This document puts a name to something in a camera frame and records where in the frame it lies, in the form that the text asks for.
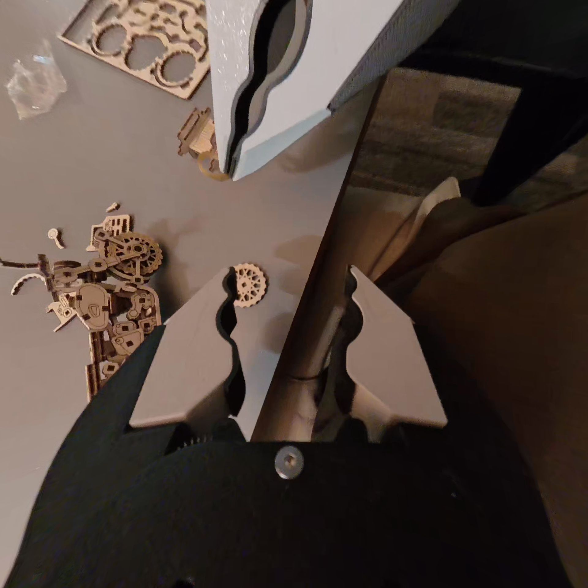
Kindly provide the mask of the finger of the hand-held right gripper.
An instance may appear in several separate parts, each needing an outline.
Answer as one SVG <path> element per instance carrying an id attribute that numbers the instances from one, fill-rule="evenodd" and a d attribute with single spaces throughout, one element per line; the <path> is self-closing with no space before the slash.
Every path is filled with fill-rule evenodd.
<path id="1" fill-rule="evenodd" d="M 210 73 L 220 168 L 234 173 L 249 127 L 249 108 L 262 77 L 254 72 L 254 43 L 268 1 L 208 1 Z"/>
<path id="2" fill-rule="evenodd" d="M 311 1 L 300 47 L 261 83 L 260 112 L 239 140 L 231 177 L 261 169 L 440 28 L 459 1 Z"/>

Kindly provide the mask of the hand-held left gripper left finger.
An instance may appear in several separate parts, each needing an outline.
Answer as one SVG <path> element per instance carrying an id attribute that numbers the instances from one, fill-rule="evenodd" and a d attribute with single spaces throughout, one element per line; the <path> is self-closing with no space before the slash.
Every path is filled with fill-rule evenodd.
<path id="1" fill-rule="evenodd" d="M 166 320 L 129 424 L 211 430 L 236 417 L 246 383 L 236 342 L 236 271 L 223 268 Z"/>

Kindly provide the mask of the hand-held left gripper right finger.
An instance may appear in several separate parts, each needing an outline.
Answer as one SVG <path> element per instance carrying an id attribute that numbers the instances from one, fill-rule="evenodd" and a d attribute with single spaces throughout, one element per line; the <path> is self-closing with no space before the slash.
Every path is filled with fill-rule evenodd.
<path id="1" fill-rule="evenodd" d="M 399 424 L 443 429 L 448 418 L 413 321 L 356 266 L 347 268 L 346 306 L 334 342 L 334 408 L 381 442 Z"/>

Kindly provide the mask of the spoked wooden gear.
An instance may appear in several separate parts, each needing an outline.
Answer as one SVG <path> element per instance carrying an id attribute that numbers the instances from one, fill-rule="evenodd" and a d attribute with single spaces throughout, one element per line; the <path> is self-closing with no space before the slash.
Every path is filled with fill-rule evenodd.
<path id="1" fill-rule="evenodd" d="M 248 308 L 257 305 L 266 295 L 268 280 L 263 269 L 254 263 L 233 266 L 236 273 L 237 295 L 235 307 Z"/>

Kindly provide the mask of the ribbed wooden part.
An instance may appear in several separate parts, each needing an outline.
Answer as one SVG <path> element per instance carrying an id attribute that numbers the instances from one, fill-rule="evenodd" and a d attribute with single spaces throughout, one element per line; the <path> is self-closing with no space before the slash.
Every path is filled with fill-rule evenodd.
<path id="1" fill-rule="evenodd" d="M 178 154 L 197 158 L 205 152 L 216 152 L 215 124 L 212 109 L 194 109 L 178 132 Z"/>

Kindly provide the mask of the wooden motorcycle model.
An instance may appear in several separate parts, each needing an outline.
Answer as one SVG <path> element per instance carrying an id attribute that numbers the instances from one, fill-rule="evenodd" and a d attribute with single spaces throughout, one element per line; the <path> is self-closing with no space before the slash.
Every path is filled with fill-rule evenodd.
<path id="1" fill-rule="evenodd" d="M 84 265 L 51 264 L 44 255 L 38 261 L 53 300 L 47 312 L 60 326 L 77 318 L 89 333 L 89 401 L 163 323 L 158 294 L 149 285 L 163 262 L 159 244 L 141 233 L 115 236 L 105 229 L 97 229 L 93 239 L 96 256 Z"/>

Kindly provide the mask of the empty wooden parts sheet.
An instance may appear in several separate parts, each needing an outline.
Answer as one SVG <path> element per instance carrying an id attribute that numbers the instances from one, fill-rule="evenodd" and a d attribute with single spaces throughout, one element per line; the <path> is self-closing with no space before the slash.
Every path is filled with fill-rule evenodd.
<path id="1" fill-rule="evenodd" d="M 180 99 L 209 72 L 206 1 L 86 1 L 60 40 Z"/>

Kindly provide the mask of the toothed wooden arc part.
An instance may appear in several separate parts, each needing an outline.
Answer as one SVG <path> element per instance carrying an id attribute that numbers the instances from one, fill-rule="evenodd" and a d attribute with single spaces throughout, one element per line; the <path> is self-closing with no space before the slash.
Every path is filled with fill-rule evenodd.
<path id="1" fill-rule="evenodd" d="M 28 273 L 24 276 L 22 276 L 21 278 L 19 278 L 12 286 L 11 288 L 11 296 L 17 296 L 18 293 L 20 292 L 20 290 L 22 289 L 23 285 L 25 285 L 25 283 L 34 280 L 34 279 L 38 279 L 43 283 L 43 286 L 45 287 L 45 289 L 47 289 L 47 280 L 45 278 L 45 276 L 41 275 L 40 273 Z"/>

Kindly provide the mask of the small clear plastic bag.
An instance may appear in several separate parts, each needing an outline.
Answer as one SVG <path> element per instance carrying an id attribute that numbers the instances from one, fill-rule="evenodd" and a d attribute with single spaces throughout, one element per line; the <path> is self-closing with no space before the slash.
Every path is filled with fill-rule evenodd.
<path id="1" fill-rule="evenodd" d="M 48 39 L 40 40 L 31 53 L 13 62 L 5 88 L 20 121 L 51 111 L 68 85 Z"/>

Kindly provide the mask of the wooden frame part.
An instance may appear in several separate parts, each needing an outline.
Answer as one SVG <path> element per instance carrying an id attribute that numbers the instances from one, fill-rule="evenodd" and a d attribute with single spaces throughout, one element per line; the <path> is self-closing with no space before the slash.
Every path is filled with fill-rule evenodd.
<path id="1" fill-rule="evenodd" d="M 117 237 L 122 233 L 132 230 L 133 219 L 129 214 L 109 215 L 99 224 L 91 226 L 90 244 L 86 247 L 87 252 L 97 252 L 99 249 L 96 234 L 99 231 L 106 231 L 112 236 Z"/>

